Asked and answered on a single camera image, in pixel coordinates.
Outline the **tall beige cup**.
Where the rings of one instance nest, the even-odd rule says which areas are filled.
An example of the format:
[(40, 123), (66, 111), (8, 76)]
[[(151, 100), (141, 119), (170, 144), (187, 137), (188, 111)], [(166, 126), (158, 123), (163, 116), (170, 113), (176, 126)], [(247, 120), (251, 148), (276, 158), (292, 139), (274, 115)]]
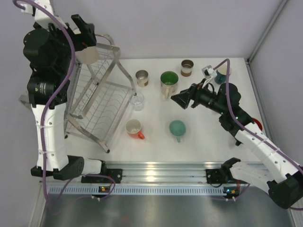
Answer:
[(88, 47), (82, 51), (76, 52), (76, 56), (82, 64), (91, 65), (98, 60), (96, 46)]

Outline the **teal green mug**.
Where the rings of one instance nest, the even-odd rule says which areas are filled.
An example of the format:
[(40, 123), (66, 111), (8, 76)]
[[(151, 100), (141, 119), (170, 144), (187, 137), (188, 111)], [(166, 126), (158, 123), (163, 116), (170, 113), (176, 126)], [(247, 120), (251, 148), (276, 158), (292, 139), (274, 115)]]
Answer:
[(183, 137), (187, 131), (186, 126), (181, 120), (174, 120), (169, 124), (170, 133), (177, 139), (177, 142), (181, 142), (181, 137)]

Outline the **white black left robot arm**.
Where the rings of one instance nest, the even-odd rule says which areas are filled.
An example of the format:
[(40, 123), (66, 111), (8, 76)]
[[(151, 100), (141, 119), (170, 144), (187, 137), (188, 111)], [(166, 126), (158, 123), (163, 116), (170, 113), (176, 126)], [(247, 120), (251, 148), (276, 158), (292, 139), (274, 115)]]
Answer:
[(34, 23), (34, 29), (23, 40), (23, 54), (32, 70), (27, 92), (38, 137), (38, 160), (31, 175), (70, 180), (91, 174), (101, 183), (108, 176), (103, 161), (67, 155), (65, 151), (64, 113), (75, 53), (97, 43), (93, 24), (77, 14), (72, 15), (72, 20), (80, 29), (78, 34), (68, 24), (61, 30), (54, 22), (45, 26)]

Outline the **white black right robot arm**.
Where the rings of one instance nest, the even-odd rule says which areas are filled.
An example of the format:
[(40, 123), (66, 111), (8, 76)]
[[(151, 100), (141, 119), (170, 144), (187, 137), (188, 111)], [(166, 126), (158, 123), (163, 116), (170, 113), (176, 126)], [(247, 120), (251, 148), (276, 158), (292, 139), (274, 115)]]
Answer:
[(175, 94), (171, 99), (181, 108), (202, 105), (220, 114), (219, 122), (235, 139), (243, 144), (267, 168), (265, 171), (246, 162), (231, 158), (219, 168), (218, 181), (244, 181), (266, 192), (283, 209), (292, 209), (303, 197), (303, 168), (285, 155), (262, 132), (253, 118), (240, 107), (241, 95), (232, 83), (223, 83), (212, 92), (201, 83)]

